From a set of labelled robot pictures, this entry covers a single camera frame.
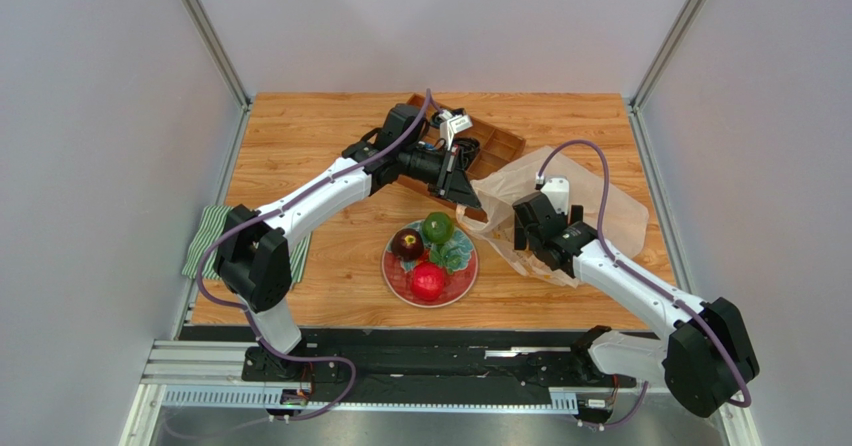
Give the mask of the translucent beige plastic bag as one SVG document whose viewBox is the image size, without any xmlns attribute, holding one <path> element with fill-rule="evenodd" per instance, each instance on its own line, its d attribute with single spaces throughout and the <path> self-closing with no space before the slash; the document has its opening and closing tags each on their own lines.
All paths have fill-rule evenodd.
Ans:
<svg viewBox="0 0 852 446">
<path fill-rule="evenodd" d="M 508 265 L 524 277 L 556 286 L 576 287 L 579 281 L 562 271 L 552 271 L 529 251 L 513 247 L 514 212 L 512 204 L 535 191 L 535 177 L 553 151 L 541 147 L 510 162 L 482 180 L 471 182 L 481 202 L 480 210 L 488 213 L 482 222 L 464 215 L 467 208 L 456 208 L 456 221 L 468 235 L 488 243 Z M 558 154 L 547 168 L 547 176 L 564 176 L 570 182 L 570 202 L 584 207 L 584 220 L 592 226 L 597 217 L 603 193 L 603 179 L 564 154 Z M 629 258 L 644 248 L 649 211 L 616 186 L 608 191 L 604 211 L 604 236 Z"/>
</svg>

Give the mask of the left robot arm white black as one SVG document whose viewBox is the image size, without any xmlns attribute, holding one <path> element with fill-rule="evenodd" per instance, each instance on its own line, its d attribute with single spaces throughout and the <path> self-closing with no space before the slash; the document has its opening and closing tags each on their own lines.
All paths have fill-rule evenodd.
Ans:
<svg viewBox="0 0 852 446">
<path fill-rule="evenodd" d="M 291 250 L 346 207 L 406 177 L 442 200 L 468 208 L 480 202 L 467 176 L 475 155 L 458 145 L 472 119 L 464 109 L 397 104 L 382 126 L 362 136 L 324 172 L 288 196 L 256 210 L 239 205 L 204 259 L 236 295 L 259 344 L 276 355 L 301 341 L 286 296 L 292 288 Z"/>
</svg>

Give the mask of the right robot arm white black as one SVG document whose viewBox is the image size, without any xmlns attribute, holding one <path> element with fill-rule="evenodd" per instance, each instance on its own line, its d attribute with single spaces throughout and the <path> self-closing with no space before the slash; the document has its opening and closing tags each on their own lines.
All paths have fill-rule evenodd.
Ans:
<svg viewBox="0 0 852 446">
<path fill-rule="evenodd" d="M 653 332 L 639 337 L 596 327 L 576 343 L 585 368 L 664 385 L 692 414 L 707 418 L 725 404 L 748 408 L 760 372 L 740 310 L 654 276 L 586 223 L 581 207 L 558 211 L 536 191 L 513 205 L 515 245 L 554 271 L 604 292 Z"/>
</svg>

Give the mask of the green round fruit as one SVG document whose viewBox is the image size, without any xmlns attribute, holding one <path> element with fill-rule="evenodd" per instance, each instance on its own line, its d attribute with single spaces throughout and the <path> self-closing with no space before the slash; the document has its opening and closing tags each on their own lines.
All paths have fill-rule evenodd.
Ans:
<svg viewBox="0 0 852 446">
<path fill-rule="evenodd" d="M 432 212 L 422 221 L 420 229 L 422 236 L 428 242 L 444 244 L 452 238 L 455 224 L 446 213 Z"/>
</svg>

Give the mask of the wooden compartment tray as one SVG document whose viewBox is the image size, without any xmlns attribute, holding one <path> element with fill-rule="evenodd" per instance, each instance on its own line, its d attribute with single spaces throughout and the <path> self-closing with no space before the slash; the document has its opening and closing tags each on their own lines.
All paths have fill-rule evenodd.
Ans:
<svg viewBox="0 0 852 446">
<path fill-rule="evenodd" d="M 419 110 L 424 102 L 422 94 L 413 94 L 406 104 L 415 106 Z M 479 142 L 479 150 L 474 157 L 467 163 L 466 175 L 470 181 L 482 180 L 490 174 L 498 171 L 510 162 L 518 159 L 524 152 L 526 140 L 522 136 L 518 136 L 505 129 L 501 129 L 490 123 L 472 117 L 473 126 L 460 133 L 461 137 L 473 138 Z M 430 128 L 423 141 L 434 143 L 439 139 L 439 130 Z M 432 196 L 427 189 L 427 186 L 416 179 L 401 176 L 397 184 L 402 185 L 420 195 L 429 197 L 430 199 L 440 203 L 447 208 L 455 211 L 455 205 L 447 200 Z M 483 210 L 477 210 L 468 207 L 464 215 L 484 222 L 488 218 L 488 213 Z"/>
</svg>

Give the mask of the red teal floral plate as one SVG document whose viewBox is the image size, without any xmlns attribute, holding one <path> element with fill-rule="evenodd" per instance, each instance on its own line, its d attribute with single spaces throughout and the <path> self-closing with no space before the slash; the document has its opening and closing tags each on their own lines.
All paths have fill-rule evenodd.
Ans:
<svg viewBox="0 0 852 446">
<path fill-rule="evenodd" d="M 478 277 L 480 261 L 471 238 L 458 226 L 444 243 L 422 239 L 423 251 L 419 258 L 404 261 L 394 254 L 394 237 L 387 241 L 380 260 L 380 271 L 389 290 L 401 301 L 419 308 L 440 308 L 463 298 Z M 412 289 L 414 272 L 420 264 L 432 264 L 444 274 L 441 294 L 434 299 L 423 299 Z"/>
</svg>

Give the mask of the dark red apple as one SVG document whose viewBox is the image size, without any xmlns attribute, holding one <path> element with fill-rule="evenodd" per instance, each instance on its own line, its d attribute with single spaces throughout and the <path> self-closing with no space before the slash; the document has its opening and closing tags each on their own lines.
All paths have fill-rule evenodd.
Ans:
<svg viewBox="0 0 852 446">
<path fill-rule="evenodd" d="M 390 241 L 391 253 L 400 261 L 417 261 L 425 252 L 420 232 L 414 228 L 403 228 Z"/>
</svg>

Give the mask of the green striped cloth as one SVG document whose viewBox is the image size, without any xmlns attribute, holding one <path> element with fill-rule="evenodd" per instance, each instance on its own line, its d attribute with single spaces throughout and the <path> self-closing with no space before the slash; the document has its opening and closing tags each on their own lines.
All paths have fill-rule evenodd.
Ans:
<svg viewBox="0 0 852 446">
<path fill-rule="evenodd" d="M 225 205 L 211 205 L 203 209 L 200 224 L 193 240 L 190 242 L 182 275 L 194 280 L 197 276 L 198 264 L 202 253 L 223 232 L 225 219 L 232 207 Z M 309 233 L 295 247 L 290 250 L 290 266 L 292 283 L 300 283 L 305 274 L 312 234 Z"/>
</svg>

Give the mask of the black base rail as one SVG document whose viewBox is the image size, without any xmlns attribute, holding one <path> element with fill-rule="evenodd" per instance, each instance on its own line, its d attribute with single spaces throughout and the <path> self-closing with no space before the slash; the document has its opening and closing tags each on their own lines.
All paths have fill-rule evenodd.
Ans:
<svg viewBox="0 0 852 446">
<path fill-rule="evenodd" d="M 641 388 L 595 370 L 580 330 L 306 328 L 281 359 L 245 327 L 191 326 L 157 341 L 142 374 L 175 406 L 570 415 Z"/>
</svg>

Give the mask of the right aluminium frame post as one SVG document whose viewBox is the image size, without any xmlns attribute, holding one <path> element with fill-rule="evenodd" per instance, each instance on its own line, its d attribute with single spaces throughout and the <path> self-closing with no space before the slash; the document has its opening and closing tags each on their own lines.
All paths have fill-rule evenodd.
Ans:
<svg viewBox="0 0 852 446">
<path fill-rule="evenodd" d="M 649 100 L 706 1 L 686 0 L 684 2 L 636 92 L 631 97 L 630 106 L 634 110 L 641 109 Z"/>
</svg>

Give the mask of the aluminium frame post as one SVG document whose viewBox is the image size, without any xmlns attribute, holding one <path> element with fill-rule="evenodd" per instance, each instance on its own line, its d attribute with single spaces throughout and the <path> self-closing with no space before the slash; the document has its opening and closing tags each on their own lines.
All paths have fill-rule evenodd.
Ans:
<svg viewBox="0 0 852 446">
<path fill-rule="evenodd" d="M 641 109 L 649 100 L 706 1 L 686 0 L 684 2 L 636 92 L 631 97 L 630 106 L 634 110 Z"/>
<path fill-rule="evenodd" d="M 251 96 L 222 43 L 202 0 L 181 0 L 235 102 L 243 111 L 252 105 Z"/>
</svg>

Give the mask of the left aluminium frame post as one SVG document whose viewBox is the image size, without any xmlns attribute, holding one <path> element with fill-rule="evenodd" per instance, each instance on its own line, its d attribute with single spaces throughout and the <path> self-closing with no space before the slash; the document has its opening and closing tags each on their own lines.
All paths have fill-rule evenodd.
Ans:
<svg viewBox="0 0 852 446">
<path fill-rule="evenodd" d="M 251 96 L 222 43 L 202 0 L 181 0 L 235 102 L 243 111 L 252 105 Z"/>
</svg>

